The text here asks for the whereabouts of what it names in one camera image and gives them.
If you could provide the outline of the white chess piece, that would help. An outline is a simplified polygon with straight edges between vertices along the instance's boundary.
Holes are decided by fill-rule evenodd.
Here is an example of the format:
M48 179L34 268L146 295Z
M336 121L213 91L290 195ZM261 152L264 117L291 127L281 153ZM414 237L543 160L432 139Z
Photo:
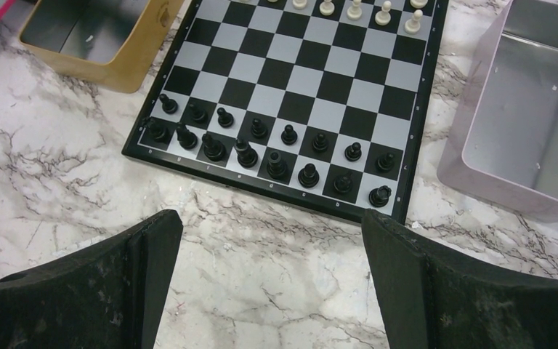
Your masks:
M349 20L359 20L362 16L362 9L360 8L361 0L352 0L350 6L347 8L347 18Z
M428 3L428 0L410 0L410 5L414 9L423 9Z
M391 8L392 2L388 0L384 1L381 5L381 9L376 13L374 18L377 25L385 26L389 24L392 19L392 16L390 15Z
M292 6L294 9L303 10L307 7L307 0L292 0Z
M322 0L319 5L320 14L323 16L330 16L335 11L335 5L332 0Z
M421 29L420 20L423 16L423 12L420 9L417 9L404 24L404 31L407 34L415 35Z

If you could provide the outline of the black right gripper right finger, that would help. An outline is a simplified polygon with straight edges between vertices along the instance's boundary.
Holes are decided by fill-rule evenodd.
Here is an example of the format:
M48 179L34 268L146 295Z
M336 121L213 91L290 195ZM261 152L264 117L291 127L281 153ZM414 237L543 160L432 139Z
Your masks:
M372 209L361 231L391 348L558 348L558 280L483 262Z

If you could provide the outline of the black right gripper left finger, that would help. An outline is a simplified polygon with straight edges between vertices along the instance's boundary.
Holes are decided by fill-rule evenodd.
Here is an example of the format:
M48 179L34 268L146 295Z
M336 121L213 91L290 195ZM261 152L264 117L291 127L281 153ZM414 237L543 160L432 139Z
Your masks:
M183 224L165 209L0 279L0 348L152 348Z

